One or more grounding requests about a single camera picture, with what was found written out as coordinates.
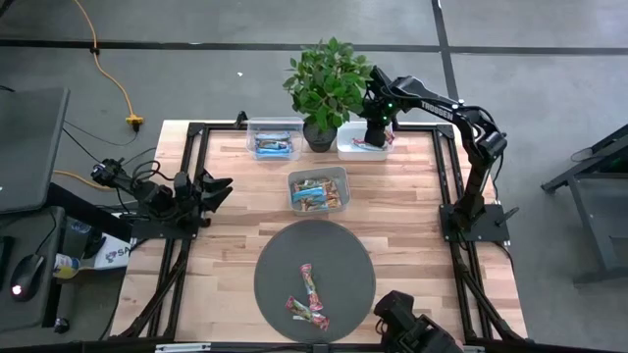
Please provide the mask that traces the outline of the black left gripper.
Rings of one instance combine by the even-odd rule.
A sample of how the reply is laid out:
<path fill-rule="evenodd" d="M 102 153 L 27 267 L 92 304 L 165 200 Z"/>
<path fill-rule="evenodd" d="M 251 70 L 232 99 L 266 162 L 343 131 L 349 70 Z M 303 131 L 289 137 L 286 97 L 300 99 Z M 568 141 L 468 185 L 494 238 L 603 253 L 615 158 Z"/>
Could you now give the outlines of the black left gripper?
<path fill-rule="evenodd" d="M 178 172 L 173 181 L 176 206 L 173 224 L 176 227 L 205 227 L 203 212 L 217 211 L 232 193 L 230 185 L 233 181 L 230 177 L 213 178 L 204 170 L 200 175 L 200 186 L 191 181 L 187 173 Z"/>

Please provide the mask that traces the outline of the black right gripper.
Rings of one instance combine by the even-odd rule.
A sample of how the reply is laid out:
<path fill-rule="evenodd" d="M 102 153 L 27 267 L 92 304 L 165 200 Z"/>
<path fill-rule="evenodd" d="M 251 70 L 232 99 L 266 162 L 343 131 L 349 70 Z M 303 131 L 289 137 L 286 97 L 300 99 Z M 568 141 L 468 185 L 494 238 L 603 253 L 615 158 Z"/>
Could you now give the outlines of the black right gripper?
<path fill-rule="evenodd" d="M 372 68 L 366 81 L 366 92 L 359 114 L 367 122 L 364 141 L 372 146 L 387 148 L 389 144 L 388 126 L 398 128 L 396 114 L 399 112 L 393 97 L 390 78 L 377 66 Z"/>

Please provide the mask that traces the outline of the white plastic bin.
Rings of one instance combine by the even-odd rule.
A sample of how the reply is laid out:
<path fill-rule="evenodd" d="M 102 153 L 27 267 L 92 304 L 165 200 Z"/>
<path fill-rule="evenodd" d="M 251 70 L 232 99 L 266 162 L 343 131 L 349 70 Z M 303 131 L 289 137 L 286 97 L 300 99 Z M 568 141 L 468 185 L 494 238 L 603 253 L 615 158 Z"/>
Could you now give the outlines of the white plastic bin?
<path fill-rule="evenodd" d="M 387 148 L 378 148 L 369 145 L 368 150 L 355 148 L 352 145 L 352 139 L 364 141 L 364 135 L 367 130 L 366 121 L 352 121 L 344 124 L 338 129 L 337 149 L 338 155 L 344 161 L 384 161 L 393 151 L 393 144 Z"/>

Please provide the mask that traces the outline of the grey plastic bin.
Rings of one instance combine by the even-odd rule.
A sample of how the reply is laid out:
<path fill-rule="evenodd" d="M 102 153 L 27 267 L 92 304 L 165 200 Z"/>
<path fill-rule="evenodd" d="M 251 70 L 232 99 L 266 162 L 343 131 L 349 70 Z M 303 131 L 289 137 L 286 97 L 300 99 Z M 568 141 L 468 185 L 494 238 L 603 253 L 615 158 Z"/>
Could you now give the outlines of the grey plastic bin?
<path fill-rule="evenodd" d="M 332 179 L 337 184 L 337 187 L 340 192 L 339 199 L 341 200 L 342 206 L 337 209 L 328 209 L 325 211 L 302 212 L 300 202 L 293 203 L 291 201 L 291 196 L 293 195 L 294 192 L 296 192 L 293 188 L 293 184 L 298 180 L 302 180 L 306 178 L 320 178 L 320 177 L 326 177 L 326 178 Z M 347 207 L 350 201 L 350 191 L 349 191 L 348 179 L 347 179 L 345 168 L 327 167 L 327 168 L 321 168 L 321 169 L 305 170 L 305 171 L 290 173 L 288 175 L 288 201 L 291 206 L 291 209 L 298 216 L 310 216 L 310 215 L 317 215 L 317 214 L 323 214 L 323 213 L 333 213 L 333 212 L 343 211 Z"/>

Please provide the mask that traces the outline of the green potted plant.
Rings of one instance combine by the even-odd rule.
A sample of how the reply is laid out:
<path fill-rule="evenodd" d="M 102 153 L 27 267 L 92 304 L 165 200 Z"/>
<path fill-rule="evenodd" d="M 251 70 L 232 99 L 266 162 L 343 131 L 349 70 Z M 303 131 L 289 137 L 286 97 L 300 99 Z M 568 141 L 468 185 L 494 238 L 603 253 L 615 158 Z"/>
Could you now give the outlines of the green potted plant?
<path fill-rule="evenodd" d="M 304 118 L 303 137 L 312 151 L 329 151 L 340 127 L 363 111 L 372 69 L 352 44 L 334 37 L 304 46 L 299 57 L 289 60 L 283 89 Z"/>

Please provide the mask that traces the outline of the clear plastic bin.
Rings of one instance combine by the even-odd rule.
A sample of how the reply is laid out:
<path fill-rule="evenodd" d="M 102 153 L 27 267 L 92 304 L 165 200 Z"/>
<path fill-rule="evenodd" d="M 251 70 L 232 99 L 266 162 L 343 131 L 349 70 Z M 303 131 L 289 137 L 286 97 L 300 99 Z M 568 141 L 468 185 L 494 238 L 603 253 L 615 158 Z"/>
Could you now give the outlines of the clear plastic bin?
<path fill-rule="evenodd" d="M 304 121 L 299 117 L 256 117 L 251 118 L 247 123 L 246 149 L 251 157 L 257 161 L 294 161 L 301 156 L 303 145 L 303 125 Z M 257 132 L 281 132 L 290 133 L 292 154 L 287 158 L 257 158 L 255 155 Z"/>

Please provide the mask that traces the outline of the white printed bag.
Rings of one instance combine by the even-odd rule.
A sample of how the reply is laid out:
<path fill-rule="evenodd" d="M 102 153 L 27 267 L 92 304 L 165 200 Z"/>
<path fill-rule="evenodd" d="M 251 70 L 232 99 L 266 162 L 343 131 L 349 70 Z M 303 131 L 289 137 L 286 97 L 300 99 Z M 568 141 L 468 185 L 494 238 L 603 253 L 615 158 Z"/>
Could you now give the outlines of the white printed bag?
<path fill-rule="evenodd" d="M 92 269 L 96 271 L 125 268 L 130 260 L 131 248 L 136 244 L 132 238 L 123 241 L 107 233 L 103 234 L 104 243 L 93 257 Z"/>

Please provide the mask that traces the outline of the white yellow bottle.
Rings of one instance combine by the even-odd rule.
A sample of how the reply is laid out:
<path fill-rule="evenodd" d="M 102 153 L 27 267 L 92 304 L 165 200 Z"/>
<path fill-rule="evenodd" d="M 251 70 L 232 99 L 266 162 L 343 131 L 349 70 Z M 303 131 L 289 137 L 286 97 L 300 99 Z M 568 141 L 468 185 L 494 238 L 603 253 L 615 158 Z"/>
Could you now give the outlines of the white yellow bottle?
<path fill-rule="evenodd" d="M 65 254 L 57 253 L 53 267 L 53 277 L 59 279 L 71 279 L 80 269 L 80 260 Z"/>

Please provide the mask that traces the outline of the dark grey laptop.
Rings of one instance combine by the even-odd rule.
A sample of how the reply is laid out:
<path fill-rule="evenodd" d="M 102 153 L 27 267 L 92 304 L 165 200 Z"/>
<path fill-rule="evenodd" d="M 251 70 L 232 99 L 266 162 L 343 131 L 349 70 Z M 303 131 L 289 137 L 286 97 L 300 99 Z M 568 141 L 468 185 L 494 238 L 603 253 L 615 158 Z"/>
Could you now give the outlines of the dark grey laptop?
<path fill-rule="evenodd" d="M 0 91 L 0 214 L 44 205 L 70 91 Z"/>

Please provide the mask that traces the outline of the black bulky device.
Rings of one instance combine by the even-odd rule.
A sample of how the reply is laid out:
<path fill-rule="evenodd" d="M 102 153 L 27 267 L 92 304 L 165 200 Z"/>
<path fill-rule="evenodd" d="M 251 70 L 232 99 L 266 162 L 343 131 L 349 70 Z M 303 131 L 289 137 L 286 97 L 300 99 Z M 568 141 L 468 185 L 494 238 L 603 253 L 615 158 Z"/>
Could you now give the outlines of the black bulky device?
<path fill-rule="evenodd" d="M 374 308 L 376 332 L 385 353 L 464 353 L 443 328 L 426 315 L 413 314 L 414 297 L 392 290 Z"/>

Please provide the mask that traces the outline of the black computer mouse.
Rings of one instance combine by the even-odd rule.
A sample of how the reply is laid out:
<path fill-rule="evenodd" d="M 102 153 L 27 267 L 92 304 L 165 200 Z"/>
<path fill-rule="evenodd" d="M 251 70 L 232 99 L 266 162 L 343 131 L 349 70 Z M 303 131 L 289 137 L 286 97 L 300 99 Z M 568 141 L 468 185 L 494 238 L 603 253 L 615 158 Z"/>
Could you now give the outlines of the black computer mouse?
<path fill-rule="evenodd" d="M 11 297 L 17 302 L 26 302 L 36 293 L 45 264 L 45 257 L 39 254 L 24 256 L 11 275 Z"/>

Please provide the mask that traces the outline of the grey desk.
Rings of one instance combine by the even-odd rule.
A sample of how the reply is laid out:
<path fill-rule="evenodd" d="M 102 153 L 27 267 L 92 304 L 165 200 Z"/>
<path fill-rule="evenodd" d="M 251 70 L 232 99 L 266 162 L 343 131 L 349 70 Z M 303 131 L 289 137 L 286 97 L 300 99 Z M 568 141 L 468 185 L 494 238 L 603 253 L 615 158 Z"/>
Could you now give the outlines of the grey desk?
<path fill-rule="evenodd" d="M 53 277 L 53 267 L 65 222 L 65 211 L 60 207 L 0 217 L 0 333 L 54 324 L 60 286 Z M 17 302 L 11 297 L 11 275 L 29 254 L 45 257 L 41 282 L 30 300 Z"/>

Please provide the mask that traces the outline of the black metal cart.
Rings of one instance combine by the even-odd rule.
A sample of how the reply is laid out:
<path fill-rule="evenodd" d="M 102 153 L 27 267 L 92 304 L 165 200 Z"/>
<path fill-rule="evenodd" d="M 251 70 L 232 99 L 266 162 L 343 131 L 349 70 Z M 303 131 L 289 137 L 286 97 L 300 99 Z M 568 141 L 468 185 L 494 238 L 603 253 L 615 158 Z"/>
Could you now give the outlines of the black metal cart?
<path fill-rule="evenodd" d="M 585 149 L 589 155 L 541 185 L 547 194 L 570 189 L 583 229 L 594 242 L 599 268 L 574 279 L 589 284 L 628 278 L 628 256 L 615 240 L 628 241 L 628 124 Z"/>

